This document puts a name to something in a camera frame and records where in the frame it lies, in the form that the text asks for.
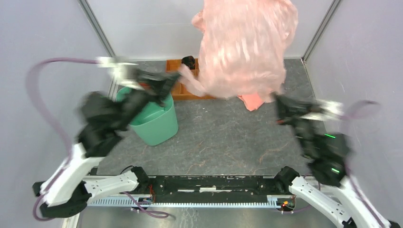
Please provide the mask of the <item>green plastic trash bin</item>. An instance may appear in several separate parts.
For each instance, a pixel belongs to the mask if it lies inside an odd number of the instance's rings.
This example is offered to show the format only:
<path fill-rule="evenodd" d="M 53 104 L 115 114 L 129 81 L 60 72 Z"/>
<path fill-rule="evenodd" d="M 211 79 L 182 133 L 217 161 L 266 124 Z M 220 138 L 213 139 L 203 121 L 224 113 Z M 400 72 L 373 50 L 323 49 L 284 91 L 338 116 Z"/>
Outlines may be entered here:
<path fill-rule="evenodd" d="M 173 97 L 167 96 L 164 104 L 161 107 L 149 103 L 130 123 L 134 132 L 149 146 L 169 140 L 179 130 Z"/>

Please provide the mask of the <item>pink plastic trash bag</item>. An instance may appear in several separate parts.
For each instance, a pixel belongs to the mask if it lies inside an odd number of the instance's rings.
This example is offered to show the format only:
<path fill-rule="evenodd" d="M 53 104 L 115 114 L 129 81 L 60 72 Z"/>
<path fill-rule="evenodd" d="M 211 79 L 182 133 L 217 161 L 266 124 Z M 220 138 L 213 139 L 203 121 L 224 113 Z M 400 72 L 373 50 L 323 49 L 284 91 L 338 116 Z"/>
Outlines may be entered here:
<path fill-rule="evenodd" d="M 257 93 L 264 102 L 285 82 L 284 54 L 298 25 L 289 0 L 206 0 L 192 23 L 203 34 L 197 76 L 181 66 L 180 82 L 196 96 Z"/>

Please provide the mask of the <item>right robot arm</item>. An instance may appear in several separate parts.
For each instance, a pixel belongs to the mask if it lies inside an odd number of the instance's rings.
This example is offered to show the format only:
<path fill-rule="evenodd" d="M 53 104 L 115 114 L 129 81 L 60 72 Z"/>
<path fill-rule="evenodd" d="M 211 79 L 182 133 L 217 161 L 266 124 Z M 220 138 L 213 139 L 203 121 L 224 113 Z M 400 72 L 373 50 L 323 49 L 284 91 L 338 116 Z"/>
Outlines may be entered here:
<path fill-rule="evenodd" d="M 302 150 L 312 176 L 328 186 L 329 197 L 312 187 L 291 167 L 284 167 L 274 178 L 281 194 L 291 193 L 321 212 L 338 228 L 397 228 L 399 224 L 382 216 L 360 189 L 347 160 L 351 153 L 348 138 L 342 133 L 317 133 L 316 121 L 341 120 L 347 124 L 370 100 L 361 100 L 344 112 L 339 102 L 299 101 L 273 93 L 277 123 L 289 125 Z"/>

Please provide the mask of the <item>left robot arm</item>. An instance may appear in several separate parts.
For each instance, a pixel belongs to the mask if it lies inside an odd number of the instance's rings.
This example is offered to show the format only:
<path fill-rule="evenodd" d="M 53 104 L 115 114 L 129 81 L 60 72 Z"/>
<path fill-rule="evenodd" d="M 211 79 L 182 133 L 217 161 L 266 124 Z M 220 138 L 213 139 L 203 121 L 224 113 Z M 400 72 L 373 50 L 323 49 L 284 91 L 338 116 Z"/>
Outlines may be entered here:
<path fill-rule="evenodd" d="M 165 105 L 178 79 L 178 72 L 150 73 L 134 70 L 132 79 L 140 88 L 132 89 L 120 101 L 113 101 L 100 92 L 91 92 L 81 106 L 86 121 L 69 154 L 47 181 L 32 186 L 37 202 L 36 219 L 69 218 L 82 212 L 88 204 L 114 194 L 135 191 L 145 193 L 150 179 L 141 167 L 133 167 L 110 178 L 85 181 L 84 177 L 122 141 L 132 120 L 150 103 Z"/>

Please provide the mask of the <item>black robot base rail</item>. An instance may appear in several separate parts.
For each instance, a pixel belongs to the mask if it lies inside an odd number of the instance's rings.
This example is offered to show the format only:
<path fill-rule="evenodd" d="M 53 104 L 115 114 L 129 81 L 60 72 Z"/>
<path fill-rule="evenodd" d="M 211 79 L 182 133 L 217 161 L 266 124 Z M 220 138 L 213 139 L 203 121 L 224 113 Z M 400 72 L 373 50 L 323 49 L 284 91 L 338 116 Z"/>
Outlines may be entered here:
<path fill-rule="evenodd" d="M 269 176 L 150 176 L 130 192 L 154 203 L 263 203 L 290 192 Z"/>

